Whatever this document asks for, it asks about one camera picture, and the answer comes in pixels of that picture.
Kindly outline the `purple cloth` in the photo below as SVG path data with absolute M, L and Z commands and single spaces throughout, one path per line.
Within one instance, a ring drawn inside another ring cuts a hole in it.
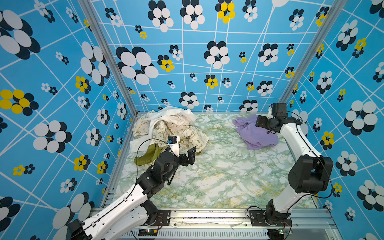
M 256 127 L 259 115 L 252 115 L 247 118 L 238 117 L 233 120 L 237 133 L 244 140 L 248 150 L 260 150 L 264 147 L 276 146 L 279 142 L 276 134 L 269 133 L 268 130 Z

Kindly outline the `olive green cloth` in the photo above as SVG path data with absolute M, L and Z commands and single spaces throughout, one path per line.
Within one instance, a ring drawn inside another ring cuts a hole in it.
M 159 155 L 166 150 L 167 147 L 160 147 L 158 144 L 151 144 L 147 151 L 141 157 L 136 157 L 134 162 L 137 166 L 144 166 L 154 162 Z

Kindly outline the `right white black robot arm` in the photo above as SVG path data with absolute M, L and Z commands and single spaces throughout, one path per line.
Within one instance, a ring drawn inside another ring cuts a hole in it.
M 300 201 L 324 192 L 331 181 L 334 163 L 312 146 L 301 127 L 303 122 L 299 114 L 288 115 L 285 103 L 271 104 L 268 115 L 257 118 L 256 127 L 284 137 L 295 159 L 288 174 L 289 184 L 266 206 L 265 221 L 271 226 L 287 221 Z

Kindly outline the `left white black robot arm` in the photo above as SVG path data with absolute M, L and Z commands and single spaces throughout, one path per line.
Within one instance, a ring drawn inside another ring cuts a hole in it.
M 136 183 L 121 197 L 95 215 L 75 220 L 67 226 L 66 240 L 116 240 L 130 230 L 155 220 L 157 207 L 151 197 L 170 185 L 179 166 L 195 163 L 196 147 L 186 154 L 171 150 L 160 153 L 154 164 L 140 175 Z

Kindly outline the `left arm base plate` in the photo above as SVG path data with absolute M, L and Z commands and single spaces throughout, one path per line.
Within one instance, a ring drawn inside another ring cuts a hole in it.
M 164 227 L 169 226 L 171 220 L 171 210 L 157 210 L 152 213 L 146 222 L 140 225 L 140 227 Z

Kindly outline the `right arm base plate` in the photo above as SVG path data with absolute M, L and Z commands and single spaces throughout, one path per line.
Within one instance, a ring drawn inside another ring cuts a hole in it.
M 290 214 L 266 213 L 262 210 L 250 210 L 248 215 L 253 227 L 290 227 L 292 225 L 292 218 Z

